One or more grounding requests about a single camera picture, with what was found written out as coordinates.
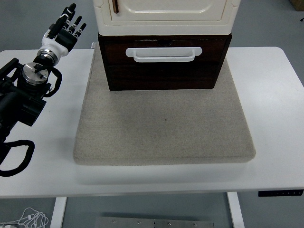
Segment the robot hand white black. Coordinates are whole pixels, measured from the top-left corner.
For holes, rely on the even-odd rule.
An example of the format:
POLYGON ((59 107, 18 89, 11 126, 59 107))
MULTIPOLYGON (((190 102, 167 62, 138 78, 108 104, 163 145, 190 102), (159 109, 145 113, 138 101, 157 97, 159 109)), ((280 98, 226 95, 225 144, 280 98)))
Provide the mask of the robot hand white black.
POLYGON ((57 59, 68 55, 74 48, 86 28, 86 23, 81 26, 81 16, 72 22, 75 15, 76 4, 65 7, 57 21, 49 27, 42 39, 42 49, 53 53, 57 59))

